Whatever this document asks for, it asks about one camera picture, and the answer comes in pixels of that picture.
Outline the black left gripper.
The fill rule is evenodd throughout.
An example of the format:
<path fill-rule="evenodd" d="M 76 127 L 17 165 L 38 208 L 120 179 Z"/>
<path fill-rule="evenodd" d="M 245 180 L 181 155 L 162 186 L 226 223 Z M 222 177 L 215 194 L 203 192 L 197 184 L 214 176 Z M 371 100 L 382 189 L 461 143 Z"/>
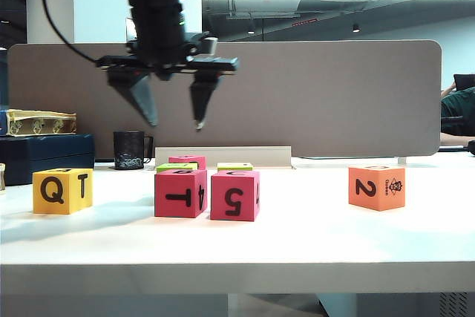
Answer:
<path fill-rule="evenodd" d="M 108 84 L 150 125 L 158 125 L 158 114 L 149 85 L 149 73 L 167 80 L 173 73 L 195 73 L 190 85 L 194 127 L 201 131 L 212 94 L 223 74 L 234 74 L 238 58 L 215 55 L 217 37 L 210 33 L 186 33 L 183 45 L 146 59 L 138 39 L 125 44 L 127 55 L 107 55 L 96 66 L 107 71 Z"/>

